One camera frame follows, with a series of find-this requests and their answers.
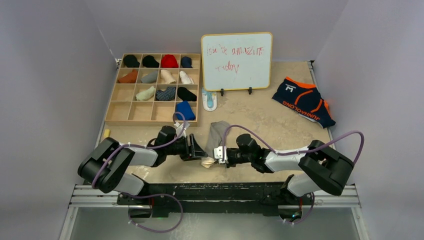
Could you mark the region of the grey underwear cream waistband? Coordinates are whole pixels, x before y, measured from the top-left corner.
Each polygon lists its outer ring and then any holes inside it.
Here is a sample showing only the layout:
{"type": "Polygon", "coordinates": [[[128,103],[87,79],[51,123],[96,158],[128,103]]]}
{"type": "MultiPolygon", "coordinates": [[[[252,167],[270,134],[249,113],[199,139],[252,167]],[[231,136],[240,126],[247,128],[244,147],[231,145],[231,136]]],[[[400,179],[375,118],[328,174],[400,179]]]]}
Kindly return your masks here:
{"type": "Polygon", "coordinates": [[[210,168],[215,162],[214,149],[222,145],[225,130],[230,126],[226,121],[212,122],[209,127],[208,139],[204,151],[207,157],[201,160],[201,165],[210,168]]]}

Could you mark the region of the navy orange boxer briefs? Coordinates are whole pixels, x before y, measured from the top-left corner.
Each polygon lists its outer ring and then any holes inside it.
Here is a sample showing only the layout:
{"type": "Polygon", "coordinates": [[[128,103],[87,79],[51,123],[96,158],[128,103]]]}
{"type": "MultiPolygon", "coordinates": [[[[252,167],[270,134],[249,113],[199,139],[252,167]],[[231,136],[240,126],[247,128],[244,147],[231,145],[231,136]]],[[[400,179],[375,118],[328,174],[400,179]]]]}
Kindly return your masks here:
{"type": "Polygon", "coordinates": [[[295,81],[287,76],[272,99],[324,129],[336,124],[329,104],[314,84],[295,81]]]}

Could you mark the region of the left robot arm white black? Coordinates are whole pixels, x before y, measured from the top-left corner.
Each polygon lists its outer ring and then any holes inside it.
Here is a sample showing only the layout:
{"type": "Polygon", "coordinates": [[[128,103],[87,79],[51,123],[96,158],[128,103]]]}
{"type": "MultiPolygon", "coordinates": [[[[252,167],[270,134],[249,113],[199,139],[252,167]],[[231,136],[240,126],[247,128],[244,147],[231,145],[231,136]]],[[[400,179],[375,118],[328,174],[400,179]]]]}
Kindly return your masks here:
{"type": "Polygon", "coordinates": [[[185,127],[164,126],[146,146],[120,143],[105,138],[80,164],[77,174],[103,193],[124,192],[138,205],[149,199],[149,184],[128,174],[130,165],[158,167],[167,156],[179,156],[183,161],[206,158],[208,154],[196,142],[193,134],[186,135],[185,127]]]}

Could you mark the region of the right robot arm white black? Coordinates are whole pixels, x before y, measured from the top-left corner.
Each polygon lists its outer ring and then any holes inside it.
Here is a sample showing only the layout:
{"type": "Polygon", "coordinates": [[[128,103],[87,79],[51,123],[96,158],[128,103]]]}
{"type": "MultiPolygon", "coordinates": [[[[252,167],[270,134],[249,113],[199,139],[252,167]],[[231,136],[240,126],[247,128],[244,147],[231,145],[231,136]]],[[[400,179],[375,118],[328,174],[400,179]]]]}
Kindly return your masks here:
{"type": "Polygon", "coordinates": [[[305,194],[322,190],[340,196],[354,169],[354,162],[320,140],[298,150],[271,150],[258,145],[250,134],[239,135],[237,147],[220,146],[214,155],[220,164],[234,167],[249,163],[256,171],[272,174],[299,171],[284,182],[280,196],[288,204],[305,194]]]}

